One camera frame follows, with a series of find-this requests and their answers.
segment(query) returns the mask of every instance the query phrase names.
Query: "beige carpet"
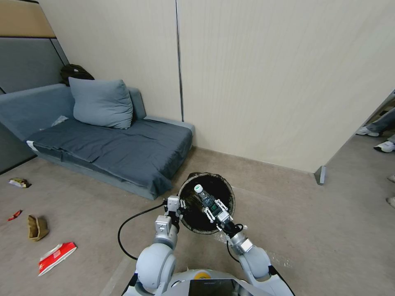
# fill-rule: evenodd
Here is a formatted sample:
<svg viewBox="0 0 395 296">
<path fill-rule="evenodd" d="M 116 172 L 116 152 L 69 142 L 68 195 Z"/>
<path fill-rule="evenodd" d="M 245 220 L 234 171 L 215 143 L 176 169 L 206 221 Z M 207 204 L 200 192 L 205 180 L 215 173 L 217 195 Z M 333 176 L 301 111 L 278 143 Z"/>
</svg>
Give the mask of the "beige carpet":
<svg viewBox="0 0 395 296">
<path fill-rule="evenodd" d="M 386 180 L 395 154 L 372 149 L 380 139 L 354 137 L 328 165 L 320 187 L 312 174 L 194 148 L 173 179 L 178 188 L 193 171 L 224 176 L 234 186 L 235 219 L 265 248 L 296 295 L 395 295 L 395 194 Z M 27 178 L 21 189 L 9 178 Z M 116 233 L 129 216 L 159 204 L 45 160 L 34 159 L 0 176 L 1 295 L 119 295 L 135 263 L 118 247 Z M 17 219 L 7 218 L 22 209 Z M 154 236 L 162 210 L 124 227 L 127 250 L 138 255 Z M 27 215 L 44 215 L 51 232 L 27 239 Z M 78 249 L 37 277 L 39 258 L 57 244 Z M 177 271 L 211 268 L 243 277 L 220 235 L 181 226 Z"/>
</svg>

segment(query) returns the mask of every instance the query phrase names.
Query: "white shoe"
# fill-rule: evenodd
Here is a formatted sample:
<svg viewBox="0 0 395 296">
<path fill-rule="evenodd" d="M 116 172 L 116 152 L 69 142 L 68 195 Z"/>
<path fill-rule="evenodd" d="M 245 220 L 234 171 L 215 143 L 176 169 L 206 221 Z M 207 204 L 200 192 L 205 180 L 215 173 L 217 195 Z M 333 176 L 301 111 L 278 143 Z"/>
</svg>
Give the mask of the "white shoe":
<svg viewBox="0 0 395 296">
<path fill-rule="evenodd" d="M 367 127 L 361 127 L 356 134 L 364 136 L 364 135 L 368 135 L 368 136 L 380 136 L 379 133 L 376 132 L 372 132 L 371 130 L 369 130 Z"/>
<path fill-rule="evenodd" d="M 380 152 L 390 153 L 395 150 L 395 144 L 391 141 L 386 141 L 377 146 L 374 146 L 374 149 Z"/>
<path fill-rule="evenodd" d="M 395 183 L 395 175 L 388 176 L 387 179 L 392 183 Z"/>
<path fill-rule="evenodd" d="M 389 197 L 386 199 L 386 201 L 390 204 L 390 206 L 395 208 L 395 197 Z"/>
</svg>

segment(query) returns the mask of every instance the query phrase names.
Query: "backpack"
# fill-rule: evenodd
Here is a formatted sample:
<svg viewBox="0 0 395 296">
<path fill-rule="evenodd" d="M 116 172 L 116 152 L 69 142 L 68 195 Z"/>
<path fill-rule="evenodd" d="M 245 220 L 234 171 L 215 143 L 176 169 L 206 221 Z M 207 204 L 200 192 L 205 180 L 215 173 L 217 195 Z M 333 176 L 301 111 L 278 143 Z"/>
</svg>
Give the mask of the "backpack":
<svg viewBox="0 0 395 296">
<path fill-rule="evenodd" d="M 60 70 L 60 76 L 62 77 L 62 81 L 60 83 L 63 83 L 67 86 L 70 86 L 69 77 L 95 80 L 93 76 L 90 75 L 83 67 L 74 64 L 67 64 L 63 66 Z"/>
</svg>

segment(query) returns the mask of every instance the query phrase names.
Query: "display screen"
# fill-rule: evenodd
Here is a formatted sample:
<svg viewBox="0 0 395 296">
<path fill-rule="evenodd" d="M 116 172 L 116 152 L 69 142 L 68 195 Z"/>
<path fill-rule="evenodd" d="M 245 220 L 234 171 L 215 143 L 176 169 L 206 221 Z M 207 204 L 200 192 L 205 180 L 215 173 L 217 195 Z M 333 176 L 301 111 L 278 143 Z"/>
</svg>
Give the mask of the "display screen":
<svg viewBox="0 0 395 296">
<path fill-rule="evenodd" d="M 225 280 L 191 280 L 189 284 L 190 296 L 229 296 L 234 295 L 238 284 L 232 279 Z"/>
</svg>

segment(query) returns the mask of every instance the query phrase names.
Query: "sofa bed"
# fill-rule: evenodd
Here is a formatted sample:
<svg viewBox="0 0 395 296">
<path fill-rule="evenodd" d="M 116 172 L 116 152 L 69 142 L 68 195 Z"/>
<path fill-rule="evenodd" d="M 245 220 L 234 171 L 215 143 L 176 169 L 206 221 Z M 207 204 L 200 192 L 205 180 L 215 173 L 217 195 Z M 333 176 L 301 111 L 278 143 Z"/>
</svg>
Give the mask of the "sofa bed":
<svg viewBox="0 0 395 296">
<path fill-rule="evenodd" d="M 39 157 L 154 200 L 171 189 L 195 128 L 147 116 L 140 91 L 127 90 L 132 102 L 128 128 L 77 120 L 76 101 L 64 84 L 0 95 L 0 122 Z M 57 124 L 59 118 L 67 119 Z"/>
</svg>

